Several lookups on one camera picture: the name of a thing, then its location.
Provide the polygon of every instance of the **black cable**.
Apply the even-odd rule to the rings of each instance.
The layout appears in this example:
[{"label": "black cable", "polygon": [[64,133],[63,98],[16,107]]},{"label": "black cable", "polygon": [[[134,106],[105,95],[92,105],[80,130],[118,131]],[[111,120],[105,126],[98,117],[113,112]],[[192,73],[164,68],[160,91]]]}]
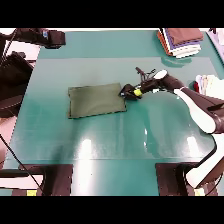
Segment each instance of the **black cable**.
[{"label": "black cable", "polygon": [[208,196],[209,194],[212,193],[212,191],[215,190],[215,188],[218,186],[218,184],[220,183],[221,179],[222,179],[223,173],[220,175],[219,181],[217,182],[217,184],[205,195]]},{"label": "black cable", "polygon": [[8,49],[9,49],[10,45],[12,44],[12,41],[13,41],[13,39],[14,39],[16,33],[17,33],[17,29],[14,30],[13,35],[12,35],[12,38],[11,38],[11,40],[9,41],[9,43],[8,43],[8,45],[7,45],[7,47],[6,47],[5,51],[4,51],[4,54],[3,54],[2,59],[1,59],[0,67],[2,66],[2,63],[5,61],[6,54],[7,54],[7,52],[8,52]]},{"label": "black cable", "polygon": [[42,194],[44,195],[44,191],[42,189],[42,187],[38,184],[37,180],[34,178],[34,176],[29,172],[29,170],[20,162],[20,160],[17,158],[17,156],[15,155],[15,153],[13,152],[13,150],[10,148],[10,146],[7,144],[7,142],[5,141],[5,139],[2,137],[2,135],[0,134],[0,139],[2,140],[2,142],[5,144],[5,146],[8,148],[8,150],[12,153],[13,157],[15,158],[15,160],[23,167],[23,169],[32,177],[32,179],[34,180],[34,182],[37,184],[37,186],[39,187],[39,189],[41,190]]}]

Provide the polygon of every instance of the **dark green towel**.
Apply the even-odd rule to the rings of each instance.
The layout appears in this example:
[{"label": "dark green towel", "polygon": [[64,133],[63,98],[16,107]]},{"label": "dark green towel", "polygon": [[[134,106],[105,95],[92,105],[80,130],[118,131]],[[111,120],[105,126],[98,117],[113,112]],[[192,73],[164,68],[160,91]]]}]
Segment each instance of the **dark green towel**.
[{"label": "dark green towel", "polygon": [[120,83],[101,85],[70,87],[69,118],[87,117],[99,114],[126,111],[125,101],[119,97]]}]

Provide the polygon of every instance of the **glossy table surface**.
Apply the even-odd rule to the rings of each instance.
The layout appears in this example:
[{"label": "glossy table surface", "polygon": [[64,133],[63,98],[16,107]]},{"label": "glossy table surface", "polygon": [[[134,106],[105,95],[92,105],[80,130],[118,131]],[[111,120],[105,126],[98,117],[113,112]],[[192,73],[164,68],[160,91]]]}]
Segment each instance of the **glossy table surface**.
[{"label": "glossy table surface", "polygon": [[[158,195],[155,163],[200,161],[214,148],[187,106],[165,92],[126,102],[127,112],[66,115],[68,87],[136,85],[136,66],[166,69],[189,87],[196,75],[224,78],[205,33],[200,53],[185,59],[166,56],[156,31],[68,32],[66,43],[58,50],[41,48],[38,56],[10,142],[23,163],[73,163],[71,195]],[[7,157],[4,168],[18,167]]]}]

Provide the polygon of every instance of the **green tabletop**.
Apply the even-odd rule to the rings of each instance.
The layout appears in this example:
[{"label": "green tabletop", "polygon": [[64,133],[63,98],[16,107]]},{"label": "green tabletop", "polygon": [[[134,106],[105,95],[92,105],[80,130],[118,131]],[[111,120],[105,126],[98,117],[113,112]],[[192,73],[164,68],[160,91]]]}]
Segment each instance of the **green tabletop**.
[{"label": "green tabletop", "polygon": [[[156,31],[67,32],[66,46],[41,48],[10,146],[25,164],[73,164],[71,195],[158,195],[155,163],[200,161],[214,147],[187,106],[175,95],[148,93],[127,102],[127,112],[68,119],[68,87],[136,85],[136,66],[166,69],[189,87],[196,75],[224,78],[206,34],[201,48],[175,59],[165,55]],[[7,159],[4,168],[18,167]]]}]

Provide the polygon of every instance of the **yellow marker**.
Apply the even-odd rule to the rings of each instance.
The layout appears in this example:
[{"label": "yellow marker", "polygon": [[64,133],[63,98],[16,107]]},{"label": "yellow marker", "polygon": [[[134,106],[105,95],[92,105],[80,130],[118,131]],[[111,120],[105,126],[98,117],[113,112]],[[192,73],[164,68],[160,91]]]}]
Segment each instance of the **yellow marker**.
[{"label": "yellow marker", "polygon": [[27,190],[27,196],[37,196],[37,190]]},{"label": "yellow marker", "polygon": [[205,191],[203,188],[194,189],[195,196],[205,196]]},{"label": "yellow marker", "polygon": [[142,92],[141,92],[140,89],[136,89],[136,90],[134,90],[134,94],[135,94],[136,96],[141,96],[141,95],[142,95]]}]

